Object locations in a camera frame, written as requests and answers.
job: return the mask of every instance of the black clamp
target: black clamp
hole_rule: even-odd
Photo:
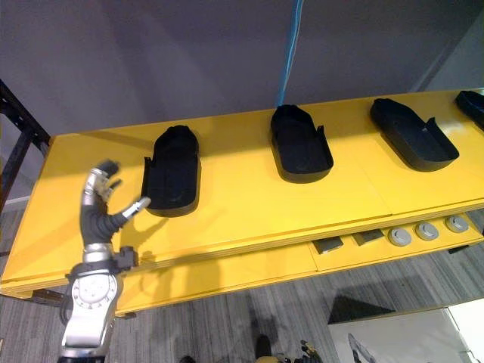
[[[105,259],[96,262],[78,263],[66,275],[70,283],[77,278],[88,275],[118,275],[123,271],[129,271],[138,265],[138,253],[131,246],[121,247],[118,253],[115,253],[113,259]]]

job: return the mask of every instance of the blue cable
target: blue cable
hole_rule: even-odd
[[[293,66],[294,55],[296,53],[297,38],[299,35],[299,26],[301,24],[301,13],[303,12],[304,0],[294,0],[293,16],[289,34],[289,44],[286,50],[286,63],[281,73],[281,84],[279,85],[277,106],[281,106],[284,103],[284,97],[286,95],[287,82],[289,80],[290,70]]]

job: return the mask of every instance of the gray carpet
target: gray carpet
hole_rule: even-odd
[[[20,216],[2,215],[0,252],[11,244]],[[178,362],[190,354],[200,363],[249,363],[254,337],[265,333],[274,352],[300,355],[303,338],[324,362],[338,362],[327,323],[377,312],[362,303],[407,312],[483,296],[484,246],[478,244],[452,255],[432,253],[143,311],[116,322],[107,361]],[[64,329],[56,309],[5,297],[0,309],[1,362],[57,360]]]

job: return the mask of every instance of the yellow tabletop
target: yellow tabletop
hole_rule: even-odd
[[[363,265],[387,262],[422,253],[473,244],[482,235],[473,223],[462,233],[450,231],[443,218],[430,219],[439,231],[439,237],[426,241],[414,232],[415,224],[403,225],[411,235],[411,243],[397,247],[390,243],[389,229],[384,236],[359,246],[352,235],[342,236],[343,246],[319,254],[312,242],[278,247],[240,255],[219,257],[200,262],[182,263],[168,268],[137,271],[126,276],[118,315],[164,306],[189,299],[212,296],[218,293],[247,289],[274,282],[315,276]]]
[[[27,206],[2,291],[65,282],[81,259],[79,199],[87,172],[105,158],[121,162],[124,183],[110,202],[111,212],[120,210],[140,193],[143,158],[154,141],[178,124],[189,126],[200,143],[200,202],[172,219],[144,211],[115,236],[115,249],[134,246],[145,269],[483,207],[484,132],[455,106],[457,93],[390,96],[424,119],[436,116],[461,153],[435,172],[416,172],[395,155],[369,117],[375,98],[301,106],[315,125],[324,125],[334,157],[330,173],[306,185],[283,181],[277,172],[269,137],[273,110],[59,135]]]

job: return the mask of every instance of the gray wall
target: gray wall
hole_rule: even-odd
[[[428,90],[484,86],[484,11],[439,68]]]
[[[0,74],[52,135],[269,108],[291,6],[3,0]],[[306,0],[286,101],[408,92],[454,51],[481,8],[471,0]],[[5,158],[15,130],[2,131]],[[11,197],[29,193],[38,160],[29,152]]]

